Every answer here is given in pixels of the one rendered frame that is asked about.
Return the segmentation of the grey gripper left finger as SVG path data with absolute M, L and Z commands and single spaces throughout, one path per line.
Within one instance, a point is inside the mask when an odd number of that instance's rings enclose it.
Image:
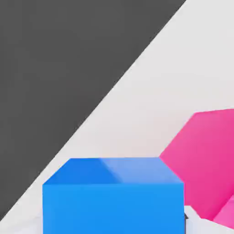
M 43 218 L 41 216 L 35 217 L 18 225 L 12 234 L 43 234 Z

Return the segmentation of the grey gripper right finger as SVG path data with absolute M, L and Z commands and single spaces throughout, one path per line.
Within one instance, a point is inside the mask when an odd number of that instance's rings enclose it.
M 234 229 L 200 218 L 191 206 L 184 206 L 186 234 L 234 234 Z

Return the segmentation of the small blue cube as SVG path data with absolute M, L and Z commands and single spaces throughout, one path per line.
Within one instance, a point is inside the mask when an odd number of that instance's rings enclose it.
M 185 234 L 184 184 L 158 157 L 69 159 L 43 184 L 43 234 Z

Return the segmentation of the large pink box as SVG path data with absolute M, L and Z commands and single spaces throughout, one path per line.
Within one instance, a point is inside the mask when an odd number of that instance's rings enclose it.
M 234 109 L 193 114 L 160 158 L 184 182 L 185 205 L 234 229 Z

